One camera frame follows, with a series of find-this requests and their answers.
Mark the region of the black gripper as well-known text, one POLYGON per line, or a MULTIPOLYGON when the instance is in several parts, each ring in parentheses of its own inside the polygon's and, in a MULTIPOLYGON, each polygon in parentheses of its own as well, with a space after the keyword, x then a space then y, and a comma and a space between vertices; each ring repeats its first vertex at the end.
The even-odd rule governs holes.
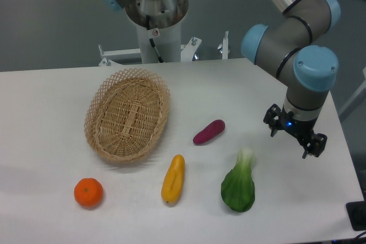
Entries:
POLYGON ((327 136, 314 133, 313 128, 318 118, 318 110, 301 110, 295 107, 281 108, 273 104, 265 113, 263 122, 270 128, 270 136, 274 137, 283 130, 296 138, 303 147, 302 159, 307 155, 319 157, 327 144, 327 136))

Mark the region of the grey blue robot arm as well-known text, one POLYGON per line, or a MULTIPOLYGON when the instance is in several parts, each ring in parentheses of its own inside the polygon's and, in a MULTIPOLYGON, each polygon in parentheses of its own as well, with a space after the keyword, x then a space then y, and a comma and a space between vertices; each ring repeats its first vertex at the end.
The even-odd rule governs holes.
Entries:
MULTIPOLYGON (((112 10, 124 9, 135 24, 143 63, 182 62, 180 24, 188 0, 104 0, 112 10)), ((258 24, 241 42, 241 53, 287 87, 282 106, 273 105, 264 122, 271 133, 286 131, 304 148, 320 156, 327 136, 313 128, 335 83, 339 62, 334 52, 314 41, 339 20, 337 0, 272 0, 285 17, 276 29, 258 24)))

